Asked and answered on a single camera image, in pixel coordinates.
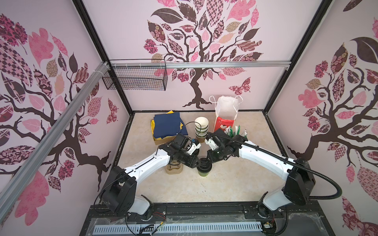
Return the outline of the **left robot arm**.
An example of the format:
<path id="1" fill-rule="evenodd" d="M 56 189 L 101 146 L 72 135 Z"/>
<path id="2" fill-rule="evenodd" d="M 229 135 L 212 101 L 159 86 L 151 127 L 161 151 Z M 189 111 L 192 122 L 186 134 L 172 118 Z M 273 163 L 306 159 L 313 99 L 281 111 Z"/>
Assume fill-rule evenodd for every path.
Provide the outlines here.
<path id="1" fill-rule="evenodd" d="M 135 213 L 148 220 L 154 212 L 154 204 L 144 196 L 136 196 L 136 190 L 156 170 L 176 161 L 190 168 L 201 165 L 198 158 L 201 143 L 182 134 L 165 144 L 137 164 L 127 168 L 114 167 L 99 193 L 100 203 L 105 204 L 116 216 Z"/>

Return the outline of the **black cup lid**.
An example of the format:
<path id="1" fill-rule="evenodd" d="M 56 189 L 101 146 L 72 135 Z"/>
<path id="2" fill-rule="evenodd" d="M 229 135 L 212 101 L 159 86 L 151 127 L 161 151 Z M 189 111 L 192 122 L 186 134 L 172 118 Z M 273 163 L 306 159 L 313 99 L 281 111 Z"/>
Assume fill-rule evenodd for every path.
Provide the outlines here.
<path id="1" fill-rule="evenodd" d="M 212 170 L 212 163 L 209 159 L 207 158 L 201 158 L 200 159 L 200 165 L 197 167 L 197 169 L 203 169 L 203 170 Z"/>

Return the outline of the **green paper coffee cup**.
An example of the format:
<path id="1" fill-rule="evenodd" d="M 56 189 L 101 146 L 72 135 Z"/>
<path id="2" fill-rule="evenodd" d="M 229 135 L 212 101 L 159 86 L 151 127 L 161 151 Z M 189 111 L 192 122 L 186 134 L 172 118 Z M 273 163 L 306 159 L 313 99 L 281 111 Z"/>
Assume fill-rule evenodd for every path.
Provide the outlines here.
<path id="1" fill-rule="evenodd" d="M 210 170 L 203 170 L 203 169 L 197 169 L 197 171 L 198 171 L 198 174 L 201 176 L 201 177 L 206 177 L 206 176 L 208 176 L 209 175 L 209 172 L 210 172 Z"/>

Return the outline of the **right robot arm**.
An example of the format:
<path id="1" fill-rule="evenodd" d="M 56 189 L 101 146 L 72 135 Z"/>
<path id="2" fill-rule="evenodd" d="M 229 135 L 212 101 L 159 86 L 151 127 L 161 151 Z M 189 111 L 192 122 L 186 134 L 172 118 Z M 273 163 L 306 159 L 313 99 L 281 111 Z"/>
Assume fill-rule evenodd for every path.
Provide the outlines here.
<path id="1" fill-rule="evenodd" d="M 284 185 L 263 194 L 257 204 L 257 210 L 263 217 L 290 204 L 304 206 L 312 200 L 333 200 L 341 197 L 342 188 L 331 178 L 312 170 L 305 159 L 291 159 L 272 153 L 249 141 L 244 136 L 229 137 L 223 130 L 208 133 L 206 144 L 210 147 L 207 158 L 212 162 L 227 160 L 229 157 L 240 157 L 252 161 L 276 174 Z M 336 193 L 326 196 L 313 196 L 315 178 L 319 177 L 335 187 Z"/>

